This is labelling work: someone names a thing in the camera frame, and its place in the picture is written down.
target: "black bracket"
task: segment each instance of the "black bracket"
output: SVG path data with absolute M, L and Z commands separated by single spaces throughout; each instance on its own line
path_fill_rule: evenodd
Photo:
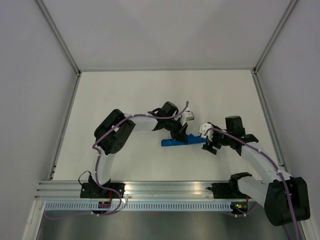
M 113 126 L 125 118 L 125 114 L 122 111 L 119 109 L 113 110 L 94 131 L 95 139 L 98 140 L 101 138 Z M 98 146 L 103 149 L 105 155 L 119 152 L 124 147 L 131 132 L 135 128 L 135 125 L 136 124 L 131 120 L 125 121 L 118 127 L 117 131 L 112 131 L 100 143 L 98 143 Z
M 125 184 L 121 182 L 110 182 L 102 185 L 103 187 L 114 189 L 120 193 L 121 198 L 124 197 Z M 88 182 L 82 184 L 80 198 L 81 199 L 109 199 L 111 194 L 112 199 L 119 199 L 118 194 L 113 191 L 108 191 L 100 188 L 97 183 L 89 176 Z
M 231 175 L 229 182 L 213 183 L 207 189 L 213 192 L 214 199 L 246 199 L 247 195 L 239 191 L 238 180 L 244 177 L 251 177 L 248 172 L 241 172 Z
M 309 219 L 310 206 L 307 183 L 302 177 L 291 177 L 285 182 L 289 189 L 295 219 L 297 221 Z M 281 181 L 275 180 L 269 183 L 264 202 L 264 211 L 266 217 L 274 226 L 292 223 L 286 190 Z
M 155 117 L 171 117 L 175 113 L 178 113 L 178 108 L 173 103 L 167 101 L 162 108 L 156 108 L 153 111 L 149 111 L 148 113 Z M 185 144 L 188 143 L 186 129 L 188 124 L 181 125 L 180 119 L 157 119 L 158 123 L 154 128 L 154 131 L 166 129 L 170 132 L 171 138 L 183 142 Z
M 247 199 L 247 195 L 232 191 L 227 182 L 217 182 L 211 186 L 207 189 L 212 191 L 214 199 Z

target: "enclosure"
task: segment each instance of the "enclosure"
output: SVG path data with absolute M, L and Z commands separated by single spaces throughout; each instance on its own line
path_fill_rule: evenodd
M 2 239 L 287 239 L 253 199 L 235 218 L 224 213 L 245 200 L 208 190 L 236 173 L 260 181 L 248 161 L 230 147 L 162 147 L 166 130 L 133 132 L 116 154 L 120 211 L 82 215 L 98 206 L 78 183 L 95 172 L 95 129 L 114 109 L 146 114 L 166 101 L 189 101 L 195 136 L 241 116 L 273 161 L 306 181 L 300 239 L 319 239 L 319 11 L 317 0 L 2 1 Z

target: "metal frame edge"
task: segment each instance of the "metal frame edge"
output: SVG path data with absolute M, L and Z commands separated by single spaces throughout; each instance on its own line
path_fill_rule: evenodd
M 272 49 L 275 41 L 277 40 L 278 36 L 280 35 L 280 33 L 282 32 L 285 24 L 287 23 L 289 17 L 291 16 L 292 12 L 294 11 L 297 3 L 299 2 L 299 0 L 291 0 L 288 4 L 288 6 L 286 7 L 279 23 L 277 24 L 277 26 L 275 27 L 271 38 L 269 39 L 269 41 L 267 42 L 259 60 L 257 61 L 255 67 L 254 67 L 254 71 L 257 73 L 259 71 L 259 69 L 261 68 L 262 64 L 264 63 L 266 57 L 268 56 L 270 50 Z
M 256 92 L 258 94 L 258 98 L 260 101 L 260 105 L 262 108 L 262 112 L 264 115 L 264 119 L 265 119 L 265 122 L 266 122 L 266 125 L 268 128 L 268 131 L 270 134 L 271 142 L 272 142 L 272 145 L 273 145 L 273 148 L 275 151 L 277 161 L 280 165 L 285 165 L 285 158 L 284 158 L 284 153 L 281 148 L 279 135 L 276 130 L 274 120 L 272 118 L 272 114 L 271 114 L 267 99 L 265 97 L 265 92 L 263 90 L 262 84 L 260 82 L 258 75 L 255 73 L 254 70 L 251 70 L 251 75 L 252 75 L 252 79 L 253 79 L 253 83 L 254 83 Z
M 26 222 L 24 232 L 21 240 L 36 240 L 41 220 L 44 214 L 46 201 L 35 200 L 33 201 L 28 220 Z
M 56 164 L 58 162 L 58 158 L 59 158 L 59 155 L 60 155 L 62 144 L 64 142 L 64 137 L 65 137 L 65 133 L 66 133 L 66 130 L 67 130 L 69 118 L 70 118 L 70 115 L 71 115 L 72 107 L 74 105 L 74 101 L 75 101 L 75 98 L 76 98 L 78 86 L 79 86 L 79 83 L 80 83 L 80 78 L 81 78 L 81 73 L 76 77 L 74 88 L 73 88 L 70 100 L 68 101 L 68 107 L 67 107 L 66 112 L 64 114 L 62 127 L 61 127 L 60 132 L 59 132 L 59 139 L 58 139 L 58 141 L 56 143 L 56 146 L 54 148 L 54 155 L 53 155 L 53 158 L 52 158 L 52 161 L 51 161 L 52 162 L 52 167 L 51 167 L 49 175 L 47 177 L 47 179 L 49 179 L 49 180 L 52 179 Z
M 70 65 L 72 66 L 75 74 L 77 76 L 80 75 L 81 71 L 79 70 L 75 59 L 72 57 L 71 52 L 69 51 L 60 31 L 58 30 L 53 18 L 51 17 L 45 3 L 43 2 L 43 0 L 33 0 L 35 2 L 35 4 L 37 5 L 38 9 L 40 10 L 40 12 L 42 13 L 46 23 L 48 24 L 49 28 L 51 29 L 55 39 L 58 41 L 61 50 L 63 51 L 66 59 L 69 61 Z

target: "gray wall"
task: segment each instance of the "gray wall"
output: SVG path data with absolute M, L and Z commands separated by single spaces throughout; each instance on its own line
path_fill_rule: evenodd
M 308 184 L 314 224 L 320 198 L 320 1 L 299 1 L 259 76 L 285 162 Z
M 33 0 L 0 1 L 0 239 L 21 239 L 76 75 Z

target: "white floor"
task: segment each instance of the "white floor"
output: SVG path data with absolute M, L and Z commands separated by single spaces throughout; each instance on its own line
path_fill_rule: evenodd
M 187 100 L 195 114 L 187 133 L 198 135 L 200 123 L 205 122 L 223 129 L 225 117 L 240 115 L 246 133 L 254 134 L 276 159 L 249 70 L 84 72 L 54 180 L 77 180 L 84 171 L 94 171 L 94 131 L 113 109 L 146 113 L 171 101 L 181 110 Z M 217 155 L 202 150 L 202 144 L 161 147 L 161 140 L 168 138 L 166 130 L 132 133 L 115 157 L 112 180 L 215 181 L 240 172 L 260 179 L 230 147 L 222 147 Z

